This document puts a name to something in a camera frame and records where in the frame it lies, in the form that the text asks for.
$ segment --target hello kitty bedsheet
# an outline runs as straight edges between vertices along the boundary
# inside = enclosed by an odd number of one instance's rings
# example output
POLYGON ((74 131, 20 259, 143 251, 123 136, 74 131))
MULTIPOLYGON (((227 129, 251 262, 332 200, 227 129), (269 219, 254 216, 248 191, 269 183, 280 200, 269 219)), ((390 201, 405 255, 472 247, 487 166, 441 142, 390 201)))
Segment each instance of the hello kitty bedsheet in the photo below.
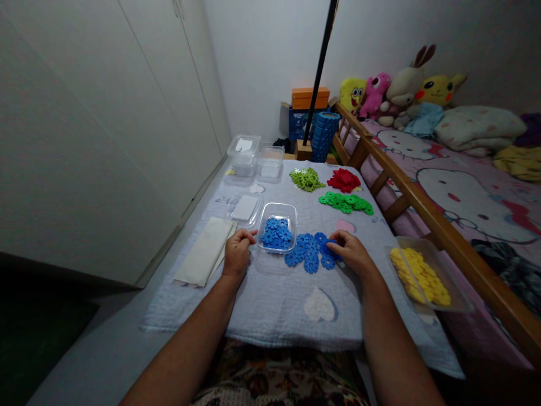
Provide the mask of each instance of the hello kitty bedsheet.
MULTIPOLYGON (((491 158, 475 158, 446 149, 434 141, 382 127, 367 120, 373 141, 436 204, 467 241, 505 241, 518 255, 541 263, 541 186, 523 182, 493 167, 491 158)), ((352 153, 358 135, 352 130, 345 143, 352 153)), ((371 185, 382 168, 369 157, 361 174, 371 185)), ((385 209, 400 195, 392 181, 378 194, 385 209)), ((392 224, 398 235, 420 237, 429 232, 413 208, 392 224)), ((476 356, 531 367, 492 318, 490 310, 460 270, 447 258, 458 284, 476 307, 469 314, 444 313, 456 340, 476 356)))

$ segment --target wooden bed frame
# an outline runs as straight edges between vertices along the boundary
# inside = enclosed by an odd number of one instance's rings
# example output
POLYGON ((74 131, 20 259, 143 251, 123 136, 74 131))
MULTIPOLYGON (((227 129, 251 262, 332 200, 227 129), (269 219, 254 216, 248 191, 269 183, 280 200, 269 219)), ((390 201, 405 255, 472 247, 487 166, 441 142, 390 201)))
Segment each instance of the wooden bed frame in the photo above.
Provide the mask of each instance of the wooden bed frame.
POLYGON ((372 135, 355 119, 353 114, 340 103, 336 103, 334 107, 336 112, 344 118, 332 141, 343 165, 351 166, 361 172, 361 165, 371 155, 383 168, 382 173, 370 186, 370 193, 374 198, 389 179, 402 192, 402 196, 397 198, 389 208, 382 209, 387 223, 391 224, 412 206, 431 231, 424 238, 432 241, 439 250, 447 251, 469 283, 490 306, 496 317, 502 321, 522 353, 537 370, 540 370, 541 322, 502 282, 469 242, 445 219, 435 204, 421 193, 400 167, 374 144, 372 135), (345 137, 340 140, 340 133, 346 124, 345 137), (352 129, 357 132, 360 139, 350 156, 344 148, 344 143, 352 129))

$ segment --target hand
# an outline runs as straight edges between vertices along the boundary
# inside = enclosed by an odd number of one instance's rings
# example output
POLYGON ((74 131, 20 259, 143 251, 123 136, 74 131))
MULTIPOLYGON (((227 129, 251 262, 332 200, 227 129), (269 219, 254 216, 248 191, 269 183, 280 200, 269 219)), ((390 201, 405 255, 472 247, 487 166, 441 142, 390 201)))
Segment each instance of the hand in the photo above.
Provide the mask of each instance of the hand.
POLYGON ((370 258, 365 246, 356 236, 344 230, 336 230, 331 234, 330 239, 336 240, 338 244, 328 242, 327 248, 339 254, 361 279, 374 273, 379 274, 378 268, 370 258))
POLYGON ((242 281, 246 273, 246 268, 250 261, 250 251, 248 247, 255 244, 254 236, 257 230, 246 231, 244 228, 238 230, 225 242, 225 263, 223 276, 231 276, 242 281))

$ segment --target table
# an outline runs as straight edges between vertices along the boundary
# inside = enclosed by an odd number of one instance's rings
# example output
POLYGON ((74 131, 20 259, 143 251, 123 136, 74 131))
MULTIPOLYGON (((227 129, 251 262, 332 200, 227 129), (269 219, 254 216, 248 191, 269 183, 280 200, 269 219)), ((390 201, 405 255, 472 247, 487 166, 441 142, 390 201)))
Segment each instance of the table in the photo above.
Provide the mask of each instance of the table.
MULTIPOLYGON (((297 209, 298 233, 318 231, 330 235, 340 219, 353 224, 355 235, 366 246, 382 273, 395 304, 427 364, 454 377, 463 377, 456 357, 444 331, 433 314, 419 317, 399 286, 398 278, 385 253, 385 247, 394 246, 395 239, 383 216, 366 188, 360 174, 363 190, 356 192, 374 207, 374 215, 354 211, 343 214, 331 206, 322 205, 318 197, 330 187, 308 193, 298 189, 289 172, 312 167, 320 181, 326 183, 337 166, 314 164, 308 161, 284 161, 281 181, 277 184, 259 183, 265 188, 261 194, 265 204, 271 201, 292 204, 297 209)), ((226 175, 199 220, 192 238, 165 276, 149 306, 141 327, 148 331, 172 332, 189 317, 221 274, 217 270, 205 288, 182 286, 173 277, 181 265, 199 231, 209 217, 224 217, 240 193, 249 192, 253 179, 226 175)), ((295 268, 285 265, 282 255, 272 255, 253 246, 251 264, 237 294, 237 301, 226 335, 244 342, 265 347, 308 346, 322 351, 353 350, 362 343, 362 304, 359 280, 347 268, 326 270, 321 265, 317 273, 305 272, 302 264, 295 268), (304 304, 319 288, 330 298, 335 317, 330 321, 312 321, 305 313, 304 304)))

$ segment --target green interlocking toy piece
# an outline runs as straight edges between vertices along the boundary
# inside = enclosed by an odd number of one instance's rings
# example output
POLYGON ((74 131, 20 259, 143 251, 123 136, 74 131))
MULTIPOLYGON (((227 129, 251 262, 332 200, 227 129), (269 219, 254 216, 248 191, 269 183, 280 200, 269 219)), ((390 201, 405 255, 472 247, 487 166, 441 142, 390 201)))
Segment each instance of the green interlocking toy piece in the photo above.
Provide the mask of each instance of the green interlocking toy piece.
POLYGON ((307 192, 313 192, 316 189, 325 187, 325 185, 320 182, 320 178, 313 168, 294 169, 289 173, 289 176, 291 176, 293 183, 307 192))
POLYGON ((332 206, 334 209, 342 211, 342 213, 349 214, 354 210, 358 210, 364 211, 367 215, 374 215, 372 205, 357 195, 327 192, 318 201, 321 204, 332 206))

